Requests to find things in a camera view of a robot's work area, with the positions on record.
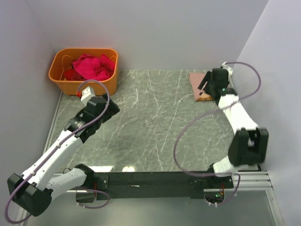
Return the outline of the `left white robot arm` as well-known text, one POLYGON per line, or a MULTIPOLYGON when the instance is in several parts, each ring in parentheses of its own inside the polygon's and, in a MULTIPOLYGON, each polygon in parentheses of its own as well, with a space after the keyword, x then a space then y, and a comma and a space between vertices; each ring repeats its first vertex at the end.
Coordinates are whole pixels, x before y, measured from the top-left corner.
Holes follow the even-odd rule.
POLYGON ((64 160, 82 147, 101 124, 120 111, 106 94, 93 96, 84 104, 86 106, 67 122, 57 140, 29 169, 8 178, 12 201, 32 216, 42 214, 56 197, 69 189, 95 187, 94 171, 84 164, 53 178, 64 160))

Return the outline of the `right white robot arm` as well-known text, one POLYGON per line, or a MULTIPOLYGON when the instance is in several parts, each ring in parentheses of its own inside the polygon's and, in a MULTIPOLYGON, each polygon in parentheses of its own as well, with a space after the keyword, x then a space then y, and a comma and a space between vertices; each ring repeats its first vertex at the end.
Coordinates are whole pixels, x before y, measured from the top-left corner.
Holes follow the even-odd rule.
POLYGON ((258 170, 266 158, 268 130, 246 112, 237 92, 229 86, 230 75, 231 69, 227 67, 214 68, 201 76, 198 85, 223 111, 234 132, 227 155, 208 168, 206 182, 212 188, 217 188, 232 173, 258 170))

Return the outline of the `magenta t shirt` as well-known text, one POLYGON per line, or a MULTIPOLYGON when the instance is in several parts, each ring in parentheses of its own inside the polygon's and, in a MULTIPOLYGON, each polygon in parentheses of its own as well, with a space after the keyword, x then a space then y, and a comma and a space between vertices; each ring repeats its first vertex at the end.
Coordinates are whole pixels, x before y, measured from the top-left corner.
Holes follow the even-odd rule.
POLYGON ((115 63, 105 54, 101 54, 100 57, 83 54, 72 63, 72 66, 86 80, 105 81, 115 70, 115 63))

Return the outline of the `red t shirt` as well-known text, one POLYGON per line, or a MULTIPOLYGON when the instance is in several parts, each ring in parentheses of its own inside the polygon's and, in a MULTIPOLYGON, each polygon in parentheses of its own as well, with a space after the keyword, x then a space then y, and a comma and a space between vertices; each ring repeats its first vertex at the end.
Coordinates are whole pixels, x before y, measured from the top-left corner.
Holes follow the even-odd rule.
POLYGON ((86 80, 78 72, 76 72, 73 68, 66 70, 63 73, 63 76, 64 76, 64 79, 67 81, 85 81, 86 80))

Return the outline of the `orange plastic basket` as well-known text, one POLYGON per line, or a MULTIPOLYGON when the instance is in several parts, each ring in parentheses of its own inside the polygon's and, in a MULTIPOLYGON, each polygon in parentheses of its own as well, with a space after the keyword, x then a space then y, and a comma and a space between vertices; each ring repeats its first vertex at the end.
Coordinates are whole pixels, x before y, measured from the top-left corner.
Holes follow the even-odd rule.
POLYGON ((60 50, 48 76, 67 95, 76 96, 79 85, 97 80, 115 94, 118 81, 118 53, 110 48, 66 48, 60 50))

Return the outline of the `black mounting beam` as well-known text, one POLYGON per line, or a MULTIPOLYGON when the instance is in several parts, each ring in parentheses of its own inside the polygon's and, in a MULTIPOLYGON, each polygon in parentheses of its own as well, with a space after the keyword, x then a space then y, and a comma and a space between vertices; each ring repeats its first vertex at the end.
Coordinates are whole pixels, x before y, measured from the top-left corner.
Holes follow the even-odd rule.
POLYGON ((83 185, 74 189, 106 192, 112 199, 174 198, 203 199, 206 189, 219 191, 234 188, 231 176, 194 172, 97 172, 83 185))

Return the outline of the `aluminium rail frame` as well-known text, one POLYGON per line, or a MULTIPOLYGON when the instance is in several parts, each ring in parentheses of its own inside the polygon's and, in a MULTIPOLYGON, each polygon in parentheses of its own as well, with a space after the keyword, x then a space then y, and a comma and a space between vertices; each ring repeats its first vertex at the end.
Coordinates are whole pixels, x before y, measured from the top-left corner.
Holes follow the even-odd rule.
MULTIPOLYGON (((181 169, 180 172, 191 172, 185 169, 181 169)), ((237 173, 232 173, 231 178, 233 179, 234 188, 232 188, 234 191, 241 189, 243 187, 255 187, 255 188, 271 188, 271 181, 268 178, 267 172, 263 171, 240 171, 237 173)), ((110 196, 103 191, 98 191, 95 188, 93 189, 83 189, 95 194, 101 194, 105 196, 107 199, 111 199, 110 196)))

